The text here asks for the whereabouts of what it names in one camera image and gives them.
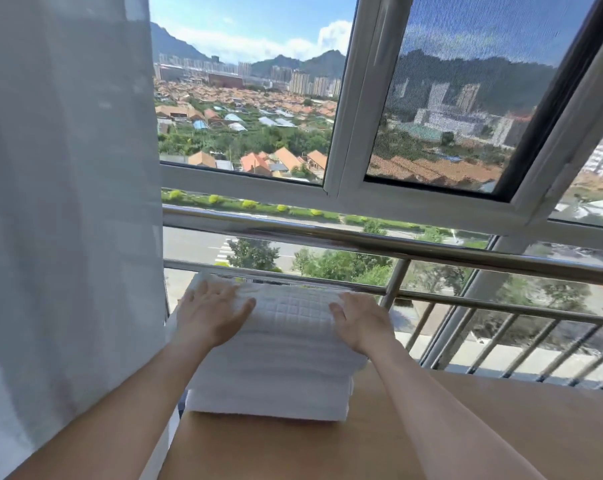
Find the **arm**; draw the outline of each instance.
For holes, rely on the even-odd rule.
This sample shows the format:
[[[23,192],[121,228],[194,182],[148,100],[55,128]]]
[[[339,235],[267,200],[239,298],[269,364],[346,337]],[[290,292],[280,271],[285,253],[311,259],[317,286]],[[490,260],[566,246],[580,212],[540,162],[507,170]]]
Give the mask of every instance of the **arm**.
[[[544,480],[528,460],[419,367],[395,339],[388,312],[371,296],[341,297],[343,307],[330,304],[335,330],[374,364],[429,480]]]
[[[234,314],[235,290],[202,282],[197,291],[186,292],[175,338],[7,480],[138,480],[201,361],[235,335],[255,307],[251,298]]]

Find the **forearm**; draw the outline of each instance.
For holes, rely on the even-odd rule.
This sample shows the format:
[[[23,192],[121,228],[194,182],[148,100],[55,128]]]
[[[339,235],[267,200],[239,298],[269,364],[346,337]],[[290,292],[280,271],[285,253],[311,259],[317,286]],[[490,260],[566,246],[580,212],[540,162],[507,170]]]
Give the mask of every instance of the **forearm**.
[[[370,357],[429,480],[544,477],[393,340]]]
[[[138,480],[208,347],[171,343],[34,453],[9,480]]]

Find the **wooden surface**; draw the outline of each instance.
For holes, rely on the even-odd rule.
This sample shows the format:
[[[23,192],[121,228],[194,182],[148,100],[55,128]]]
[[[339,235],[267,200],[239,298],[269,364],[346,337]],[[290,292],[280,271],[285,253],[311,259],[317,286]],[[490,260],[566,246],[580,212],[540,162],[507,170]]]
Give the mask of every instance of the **wooden surface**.
[[[603,392],[431,373],[548,480],[603,480]],[[185,413],[160,479],[191,478],[425,477],[369,365],[355,378],[344,423]]]

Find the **white curtain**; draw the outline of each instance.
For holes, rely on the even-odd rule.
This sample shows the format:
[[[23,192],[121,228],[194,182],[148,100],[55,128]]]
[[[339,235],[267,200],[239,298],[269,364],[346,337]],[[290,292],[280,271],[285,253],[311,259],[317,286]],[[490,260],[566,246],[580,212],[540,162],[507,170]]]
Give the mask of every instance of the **white curtain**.
[[[0,479],[163,344],[152,71],[147,0],[0,0]]]

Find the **stack of white towels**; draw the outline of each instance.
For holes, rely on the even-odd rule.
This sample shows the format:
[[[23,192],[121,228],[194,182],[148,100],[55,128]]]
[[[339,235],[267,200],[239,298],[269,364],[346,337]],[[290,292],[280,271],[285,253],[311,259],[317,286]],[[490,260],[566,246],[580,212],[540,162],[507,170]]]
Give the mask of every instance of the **stack of white towels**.
[[[196,289],[208,274],[197,274]],[[235,337],[214,348],[188,384],[186,410],[343,421],[353,374],[367,358],[333,331],[332,290],[245,283],[235,306],[254,296],[257,305]],[[169,337],[176,313],[167,322]]]

